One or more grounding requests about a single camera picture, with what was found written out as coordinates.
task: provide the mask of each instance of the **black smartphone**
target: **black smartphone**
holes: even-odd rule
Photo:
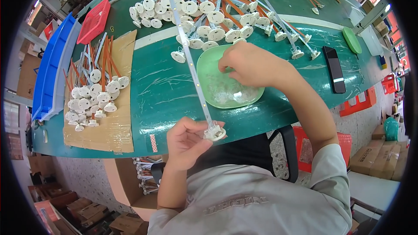
[[[345,93],[344,77],[342,76],[337,51],[326,46],[323,46],[322,50],[325,55],[325,60],[327,60],[329,74],[331,75],[332,90],[334,93]]]

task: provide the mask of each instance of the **green workbench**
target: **green workbench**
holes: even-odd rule
[[[137,29],[131,22],[128,8],[140,1],[142,0],[114,2],[105,31],[118,38],[128,31]],[[319,15],[316,15],[311,11],[312,5],[309,0],[269,1],[280,14],[316,18],[348,27],[352,27],[348,19],[351,7],[361,9],[358,2],[350,0],[341,0],[341,3],[335,0],[318,0],[323,2],[325,7],[320,9]],[[301,23],[293,25],[302,33],[312,35],[309,42],[312,48],[316,47],[322,51],[322,46],[327,45],[337,49],[347,88],[346,93],[334,94],[332,92],[324,55],[321,54],[311,61],[309,50],[301,41],[296,42],[296,45],[300,46],[306,54],[297,60],[292,60],[289,42],[285,40],[275,42],[274,37],[267,37],[259,28],[255,28],[253,35],[247,40],[281,58],[290,60],[330,108],[365,91],[390,73],[389,69],[381,68],[378,57],[370,55],[361,37],[358,37],[358,40],[363,53],[355,55],[348,48],[342,32],[337,29]],[[161,29],[143,27],[138,30],[137,39],[172,26],[174,26],[172,23],[164,22]],[[167,153],[165,134],[176,121],[183,116],[196,120],[204,119],[187,65],[175,62],[170,56],[170,53],[177,50],[178,46],[175,38],[171,37],[139,48],[133,53],[130,97],[133,153],[115,154],[64,145],[63,112],[33,131],[34,151],[53,156],[80,158],[121,158]],[[83,45],[76,45],[73,53],[75,60],[80,57],[83,48]],[[202,52],[203,50],[191,50],[195,63]],[[391,53],[385,50],[386,60],[389,60],[390,55]],[[218,109],[209,106],[209,111],[212,119],[226,122],[225,129],[228,138],[219,141],[219,144],[265,133],[298,121],[285,95],[270,87],[266,88],[263,96],[252,105],[236,109]],[[48,133],[47,143],[44,143],[43,139],[44,129]],[[155,135],[157,153],[152,151],[150,134]]]

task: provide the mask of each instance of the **light gray t-shirt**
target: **light gray t-shirt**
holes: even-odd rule
[[[347,168],[337,144],[318,151],[309,188],[268,170],[227,164],[187,179],[189,205],[157,210],[148,234],[332,234],[352,225]]]

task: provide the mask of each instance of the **hand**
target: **hand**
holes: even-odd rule
[[[224,122],[217,121],[220,127]],[[196,162],[196,159],[206,152],[213,144],[211,140],[203,139],[203,132],[208,128],[206,121],[194,121],[189,117],[181,118],[167,132],[167,146],[171,169],[186,171]]]
[[[278,87],[288,82],[289,76],[298,74],[295,67],[251,43],[238,42],[229,47],[219,60],[218,69],[225,72],[227,67],[234,68],[229,74],[244,86]]]

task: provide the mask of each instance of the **terrazzo floor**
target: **terrazzo floor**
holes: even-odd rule
[[[345,117],[339,116],[340,106],[330,109],[337,131],[352,136],[351,155],[369,143],[372,132],[380,124],[381,111],[391,114],[394,94],[385,96],[380,82],[374,88],[377,103],[373,107]],[[287,178],[286,156],[280,134],[273,140],[270,149],[276,176]],[[54,157],[54,165],[57,180],[64,188],[75,191],[80,197],[106,205],[110,210],[133,212],[113,196],[102,159]],[[307,185],[309,179],[309,173],[299,171],[296,184]]]

